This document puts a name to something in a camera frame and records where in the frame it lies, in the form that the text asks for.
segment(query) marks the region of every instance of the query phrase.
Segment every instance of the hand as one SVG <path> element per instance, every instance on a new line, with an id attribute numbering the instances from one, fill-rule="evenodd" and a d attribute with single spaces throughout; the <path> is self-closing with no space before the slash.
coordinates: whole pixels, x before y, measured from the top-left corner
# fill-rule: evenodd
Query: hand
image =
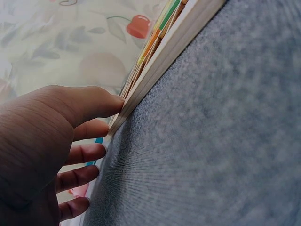
<path id="1" fill-rule="evenodd" d="M 58 171 L 104 157 L 100 144 L 71 144 L 106 136 L 108 125 L 95 118 L 117 114 L 123 103 L 102 88 L 50 86 L 0 105 L 0 222 L 57 226 L 86 211 L 88 199 L 58 205 L 56 193 L 95 179 L 98 168 Z"/>

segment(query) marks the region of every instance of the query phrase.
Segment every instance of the book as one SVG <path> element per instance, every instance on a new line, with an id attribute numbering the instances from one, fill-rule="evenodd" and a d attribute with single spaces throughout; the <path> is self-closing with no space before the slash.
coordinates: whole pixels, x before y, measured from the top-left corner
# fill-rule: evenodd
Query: book
<path id="1" fill-rule="evenodd" d="M 126 101 L 122 111 L 111 118 L 106 140 L 110 140 L 172 62 L 224 3 L 225 0 L 168 1 L 120 93 Z"/>

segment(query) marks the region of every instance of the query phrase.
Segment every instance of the fingernail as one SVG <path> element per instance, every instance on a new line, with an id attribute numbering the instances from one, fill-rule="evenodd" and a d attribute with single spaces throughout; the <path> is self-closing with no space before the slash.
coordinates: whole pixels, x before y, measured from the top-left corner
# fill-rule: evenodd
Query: fingernail
<path id="1" fill-rule="evenodd" d="M 120 101 L 125 101 L 125 99 L 124 98 L 122 98 L 122 97 L 120 97 L 120 96 L 118 96 L 118 95 L 115 95 L 115 97 L 117 98 L 117 99 L 119 99 Z"/>
<path id="2" fill-rule="evenodd" d="M 98 172 L 100 172 L 100 167 L 99 166 L 97 166 L 97 165 L 95 165 L 97 168 L 98 168 Z"/>
<path id="3" fill-rule="evenodd" d="M 107 154 L 107 153 L 108 153 L 108 148 L 107 148 L 107 146 L 104 145 L 104 144 L 103 144 L 103 146 L 104 146 L 104 148 L 105 148 L 105 153 Z"/>

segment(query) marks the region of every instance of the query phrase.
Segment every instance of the floral tablecloth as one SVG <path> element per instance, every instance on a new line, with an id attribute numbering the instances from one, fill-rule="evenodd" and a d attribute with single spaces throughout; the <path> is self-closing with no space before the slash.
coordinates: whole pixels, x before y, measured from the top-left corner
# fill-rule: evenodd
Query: floral tablecloth
<path id="1" fill-rule="evenodd" d="M 166 0 L 0 0 L 0 103 L 46 85 L 120 92 Z"/>

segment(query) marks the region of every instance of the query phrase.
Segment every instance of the leaf print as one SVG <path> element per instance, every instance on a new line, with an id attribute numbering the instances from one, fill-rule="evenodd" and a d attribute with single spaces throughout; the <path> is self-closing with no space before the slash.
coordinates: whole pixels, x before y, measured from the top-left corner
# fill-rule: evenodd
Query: leaf print
<path id="1" fill-rule="evenodd" d="M 132 36 L 132 39 L 135 43 L 135 45 L 138 47 L 138 48 L 142 48 L 144 43 L 145 43 L 145 39 L 139 39 L 139 38 L 136 38 L 134 36 Z"/>
<path id="2" fill-rule="evenodd" d="M 68 44 L 66 47 L 66 50 L 69 52 L 77 52 L 79 50 L 79 48 L 77 46 Z"/>
<path id="3" fill-rule="evenodd" d="M 124 43 L 127 42 L 126 40 L 126 36 L 124 35 L 121 27 L 119 26 L 118 23 L 116 23 L 114 21 L 114 19 L 108 19 L 108 28 L 109 28 L 109 32 L 114 35 L 116 38 L 120 39 L 121 41 L 123 41 Z"/>
<path id="4" fill-rule="evenodd" d="M 37 49 L 36 51 L 34 51 L 32 58 L 37 58 L 37 57 L 41 57 L 41 58 L 45 58 L 45 59 L 52 59 L 52 60 L 57 60 L 59 58 L 61 58 L 61 56 L 55 52 L 46 50 L 46 49 Z"/>
<path id="5" fill-rule="evenodd" d="M 48 49 L 51 45 L 52 41 L 47 40 L 46 42 L 42 43 L 37 49 L 42 50 L 42 49 Z"/>
<path id="6" fill-rule="evenodd" d="M 106 32 L 106 30 L 102 27 L 96 27 L 96 28 L 91 29 L 89 32 L 93 33 L 93 34 L 103 34 Z"/>
<path id="7" fill-rule="evenodd" d="M 76 43 L 89 43 L 92 41 L 92 39 L 85 34 L 85 26 L 80 26 L 75 28 L 71 34 L 70 34 L 70 39 L 73 42 Z"/>
<path id="8" fill-rule="evenodd" d="M 66 31 L 59 32 L 55 39 L 55 47 L 61 50 L 65 50 L 67 47 Z"/>
<path id="9" fill-rule="evenodd" d="M 130 8 L 130 9 L 133 9 L 133 10 L 136 11 L 136 7 L 135 7 L 134 3 L 133 3 L 131 0 L 118 0 L 118 2 L 119 2 L 121 5 L 123 5 L 123 6 L 125 6 L 125 7 L 128 7 L 128 8 Z"/>
<path id="10" fill-rule="evenodd" d="M 11 32 L 7 33 L 1 40 L 1 46 L 3 48 L 7 47 L 16 34 L 17 34 L 17 29 L 14 29 Z"/>

